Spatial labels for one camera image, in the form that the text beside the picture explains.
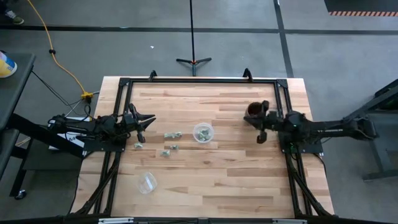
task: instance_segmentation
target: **clear plastic cup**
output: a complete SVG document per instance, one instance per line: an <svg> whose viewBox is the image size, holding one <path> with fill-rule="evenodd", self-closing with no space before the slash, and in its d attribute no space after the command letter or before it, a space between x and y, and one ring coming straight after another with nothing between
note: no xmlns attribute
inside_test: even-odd
<svg viewBox="0 0 398 224"><path fill-rule="evenodd" d="M137 183L138 190L142 194L149 194L157 187L155 177L150 172L145 172L138 178Z"/></svg>
<svg viewBox="0 0 398 224"><path fill-rule="evenodd" d="M199 132L202 131L202 130L207 130L208 131L208 135L209 135L208 139L203 139L203 138L201 139ZM199 143L208 143L214 137L214 129L213 129L213 127L210 124L207 124L207 123L197 124L193 128L193 137Z"/></svg>

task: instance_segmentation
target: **wooden tabletop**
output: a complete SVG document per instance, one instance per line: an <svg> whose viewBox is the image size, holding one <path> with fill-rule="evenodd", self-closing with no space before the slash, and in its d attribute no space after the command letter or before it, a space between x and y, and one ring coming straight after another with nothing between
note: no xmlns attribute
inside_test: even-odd
<svg viewBox="0 0 398 224"><path fill-rule="evenodd" d="M104 77L96 116L113 112L119 78ZM293 109L311 119L303 79L287 80ZM286 162L276 133L268 131L268 141L257 144L258 131L243 121L251 102L268 100L270 110L276 109L272 85L135 83L131 99L138 112L156 114L157 119L144 133L147 142L142 149L134 148L134 133L127 140L112 216L294 216ZM202 122L211 124L215 130L214 139L207 144L196 142L192 135L194 125ZM183 133L180 139L164 138L164 133L177 131ZM170 157L160 155L174 144L179 145L179 150L171 150ZM72 211L78 210L97 187L103 157L103 152L95 152L83 161ZM321 162L314 155L303 154L303 163L308 187L324 208L333 213ZM158 186L143 195L136 182L140 174L148 171L155 176ZM300 208L304 210L301 191L298 194Z"/></svg>

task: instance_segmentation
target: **gray floor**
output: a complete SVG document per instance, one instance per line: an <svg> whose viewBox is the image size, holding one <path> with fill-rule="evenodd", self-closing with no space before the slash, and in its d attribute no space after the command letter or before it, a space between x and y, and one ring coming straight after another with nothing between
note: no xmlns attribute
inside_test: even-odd
<svg viewBox="0 0 398 224"><path fill-rule="evenodd" d="M183 0L35 0L48 24L73 26L188 27L188 1ZM398 17L331 17L323 1L280 0L286 29L396 30ZM27 24L39 20L25 1L12 6ZM277 28L272 0L194 0L195 24L209 28ZM88 91L99 90L105 75L185 76L190 69L174 58L190 59L189 33L51 32L59 61L74 72ZM199 76L286 77L278 34L199 33L197 58L213 57ZM398 78L398 36L288 35L295 77L305 79L315 120L340 119L384 85ZM68 101L78 99L78 85L59 70L48 53L42 31L2 30L0 46L8 52L37 55L35 71ZM46 123L68 108L30 77L17 112ZM324 145L333 206L346 218L398 222L398 179L364 183L375 172L366 142L332 139ZM73 200L76 172L29 172L27 198L6 197L19 165L11 160L0 182L0 219L66 214Z"/></svg>

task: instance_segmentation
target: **yellow extension cord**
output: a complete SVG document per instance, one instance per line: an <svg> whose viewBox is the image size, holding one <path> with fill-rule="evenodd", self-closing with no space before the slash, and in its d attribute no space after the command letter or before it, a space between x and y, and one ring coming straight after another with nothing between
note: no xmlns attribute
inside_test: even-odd
<svg viewBox="0 0 398 224"><path fill-rule="evenodd" d="M74 74L72 74L72 72L69 72L66 68L64 68L62 65L60 65L60 64L58 63L57 59L55 58L55 51L54 51L54 48L53 48L53 46L52 46L52 41L51 41L51 37L50 37L50 34L49 34L49 30L47 29L47 26L45 25L45 22L44 22L44 20L42 19L42 16L39 14L39 12L37 12L35 6L31 3L30 0L27 0L27 2L30 4L30 6L32 6L32 9L36 12L37 16L39 17L39 19L40 19L40 20L42 21L42 23L43 23L45 32L47 33L47 37L49 38L51 50L53 50L53 53L51 53L51 55L52 55L52 58L54 59L54 62L58 65L58 67L60 67L62 70L64 70L65 72L67 72L71 77L73 77L73 78L76 80L77 84L80 85L80 88L81 88L81 90L83 91L83 94L81 95L81 98L82 98L82 99L92 98L92 97L93 97L93 93L87 92L87 91L83 88L83 85L82 85L82 84L79 82L79 80L76 78L76 76L74 76Z"/></svg>

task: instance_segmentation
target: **cable plug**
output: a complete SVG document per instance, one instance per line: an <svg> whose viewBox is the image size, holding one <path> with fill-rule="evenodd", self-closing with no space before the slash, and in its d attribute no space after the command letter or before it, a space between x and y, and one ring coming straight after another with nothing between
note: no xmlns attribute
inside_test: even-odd
<svg viewBox="0 0 398 224"><path fill-rule="evenodd" d="M81 95L81 98L83 100L87 101L87 103L89 103L89 104L91 103L92 97L94 97L94 94L93 93L88 93L86 91Z"/></svg>

